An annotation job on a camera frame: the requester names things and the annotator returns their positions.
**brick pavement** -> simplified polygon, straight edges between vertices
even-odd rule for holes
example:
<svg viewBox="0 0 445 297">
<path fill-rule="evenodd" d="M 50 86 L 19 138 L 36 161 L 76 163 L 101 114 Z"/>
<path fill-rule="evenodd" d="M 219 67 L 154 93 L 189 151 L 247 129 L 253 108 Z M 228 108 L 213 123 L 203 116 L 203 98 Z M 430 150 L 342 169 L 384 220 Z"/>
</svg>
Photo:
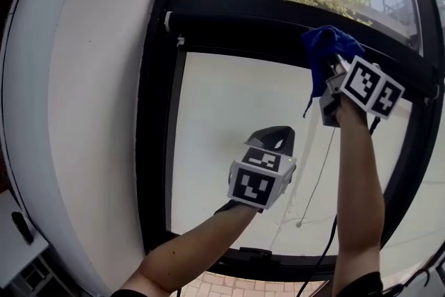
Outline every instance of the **brick pavement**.
<svg viewBox="0 0 445 297">
<path fill-rule="evenodd" d="M 302 296 L 310 297 L 322 282 L 310 282 Z M 303 283 L 269 282 L 203 273 L 181 290 L 181 297 L 295 297 Z"/>
</svg>

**person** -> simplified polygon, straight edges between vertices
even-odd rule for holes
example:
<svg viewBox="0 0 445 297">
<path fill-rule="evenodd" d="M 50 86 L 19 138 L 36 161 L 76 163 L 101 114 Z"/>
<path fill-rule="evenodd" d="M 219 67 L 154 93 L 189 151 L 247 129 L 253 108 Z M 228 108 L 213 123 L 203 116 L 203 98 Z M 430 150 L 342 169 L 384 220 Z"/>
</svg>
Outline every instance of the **person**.
<svg viewBox="0 0 445 297">
<path fill-rule="evenodd" d="M 336 116 L 341 127 L 341 149 L 339 253 L 333 296 L 381 296 L 380 238 L 385 205 L 366 113 L 343 95 Z M 235 204 L 154 249 L 113 297 L 168 297 L 213 265 L 257 210 Z"/>
</svg>

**wall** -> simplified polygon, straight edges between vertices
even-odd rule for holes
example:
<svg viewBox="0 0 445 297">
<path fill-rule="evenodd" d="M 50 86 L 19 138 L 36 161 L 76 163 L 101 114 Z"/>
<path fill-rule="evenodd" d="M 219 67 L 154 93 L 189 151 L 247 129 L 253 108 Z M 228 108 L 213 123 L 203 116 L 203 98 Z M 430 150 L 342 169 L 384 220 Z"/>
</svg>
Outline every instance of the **wall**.
<svg viewBox="0 0 445 297">
<path fill-rule="evenodd" d="M 26 210 L 73 278 L 118 288 L 143 258 L 134 121 L 152 0 L 19 0 L 3 120 Z"/>
</svg>

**microfiber cloth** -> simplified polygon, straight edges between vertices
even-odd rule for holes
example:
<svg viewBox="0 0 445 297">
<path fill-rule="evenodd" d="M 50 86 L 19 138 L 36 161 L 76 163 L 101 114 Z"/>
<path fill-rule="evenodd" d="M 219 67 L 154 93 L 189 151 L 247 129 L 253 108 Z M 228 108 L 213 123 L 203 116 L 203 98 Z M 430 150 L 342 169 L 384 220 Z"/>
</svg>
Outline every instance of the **microfiber cloth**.
<svg viewBox="0 0 445 297">
<path fill-rule="evenodd" d="M 321 97 L 326 90 L 326 80 L 333 73 L 328 58 L 339 54 L 349 63 L 355 56 L 364 57 L 364 49 L 351 35 L 333 26 L 322 26 L 301 35 L 312 71 L 312 94 L 303 117 L 312 105 L 313 98 Z"/>
</svg>

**window frame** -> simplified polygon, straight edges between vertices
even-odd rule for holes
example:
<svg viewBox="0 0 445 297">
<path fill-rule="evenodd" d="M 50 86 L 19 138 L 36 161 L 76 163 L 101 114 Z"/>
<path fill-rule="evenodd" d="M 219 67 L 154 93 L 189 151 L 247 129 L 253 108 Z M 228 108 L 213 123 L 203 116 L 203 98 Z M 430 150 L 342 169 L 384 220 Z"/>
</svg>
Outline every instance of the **window frame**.
<svg viewBox="0 0 445 297">
<path fill-rule="evenodd" d="M 434 19 L 438 10 L 435 0 L 416 0 L 416 4 L 427 7 L 419 13 L 419 31 L 428 42 L 423 58 L 369 26 L 300 3 L 155 0 L 140 68 L 136 121 L 138 208 L 145 251 L 175 236 L 170 231 L 172 167 L 186 52 L 227 54 L 307 67 L 303 56 L 297 63 L 292 56 L 298 50 L 304 51 L 298 35 L 324 24 L 353 33 L 372 54 L 373 62 L 406 87 L 404 98 L 413 102 L 402 150 L 385 190 L 383 247 L 402 221 L 428 167 L 444 98 L 442 28 L 438 30 Z M 246 28 L 253 33 L 240 40 Z M 267 32 L 274 34 L 271 44 L 259 40 Z M 178 38 L 186 39 L 184 45 L 178 46 Z M 258 249 L 229 249 L 209 270 L 239 278 L 299 282 L 317 260 L 318 257 L 274 255 Z M 335 256 L 327 256 L 313 280 L 330 279 L 335 260 Z"/>
</svg>

